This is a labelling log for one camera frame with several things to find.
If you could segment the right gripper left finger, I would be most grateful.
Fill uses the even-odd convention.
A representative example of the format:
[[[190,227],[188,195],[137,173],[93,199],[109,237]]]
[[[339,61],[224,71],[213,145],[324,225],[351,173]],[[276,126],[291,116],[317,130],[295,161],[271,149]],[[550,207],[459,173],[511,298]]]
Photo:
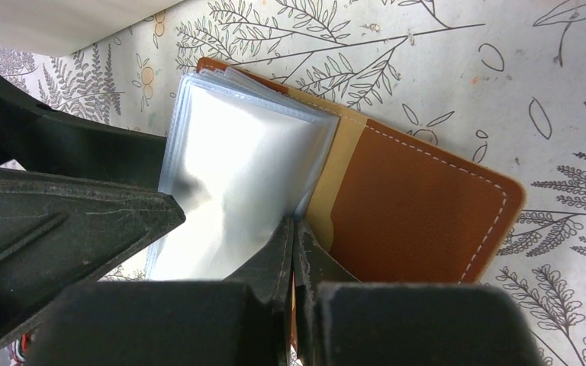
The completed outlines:
[[[285,365],[295,222],[221,281],[91,282],[65,290],[29,365]]]

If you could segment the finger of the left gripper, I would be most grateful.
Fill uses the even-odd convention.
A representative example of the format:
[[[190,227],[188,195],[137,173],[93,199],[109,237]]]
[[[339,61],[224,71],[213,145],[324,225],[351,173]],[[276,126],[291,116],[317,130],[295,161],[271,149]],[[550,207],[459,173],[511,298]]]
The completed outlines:
[[[0,165],[156,190],[163,137],[74,117],[0,76]]]
[[[157,191],[0,168],[0,348],[65,288],[98,280],[184,221]]]

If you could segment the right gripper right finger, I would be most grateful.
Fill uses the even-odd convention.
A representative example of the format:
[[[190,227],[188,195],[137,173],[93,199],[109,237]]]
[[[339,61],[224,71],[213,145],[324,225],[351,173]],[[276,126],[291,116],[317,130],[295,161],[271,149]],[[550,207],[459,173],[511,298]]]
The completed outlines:
[[[358,281],[295,224],[298,357],[305,365],[541,365],[526,320],[483,285]]]

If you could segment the white oblong plastic tray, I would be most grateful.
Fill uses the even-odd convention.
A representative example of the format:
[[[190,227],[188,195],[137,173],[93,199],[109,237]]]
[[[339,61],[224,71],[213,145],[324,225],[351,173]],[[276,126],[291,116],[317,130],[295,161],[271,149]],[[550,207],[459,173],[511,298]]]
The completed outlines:
[[[178,0],[0,0],[0,47],[67,56]]]

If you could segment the brown leather card holder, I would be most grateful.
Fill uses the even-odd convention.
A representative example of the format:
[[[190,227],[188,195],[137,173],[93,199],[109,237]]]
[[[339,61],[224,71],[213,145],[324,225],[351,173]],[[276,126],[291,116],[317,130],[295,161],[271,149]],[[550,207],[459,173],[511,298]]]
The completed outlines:
[[[339,119],[305,218],[348,272],[373,282],[481,278],[523,208],[521,183],[341,104],[254,80]]]

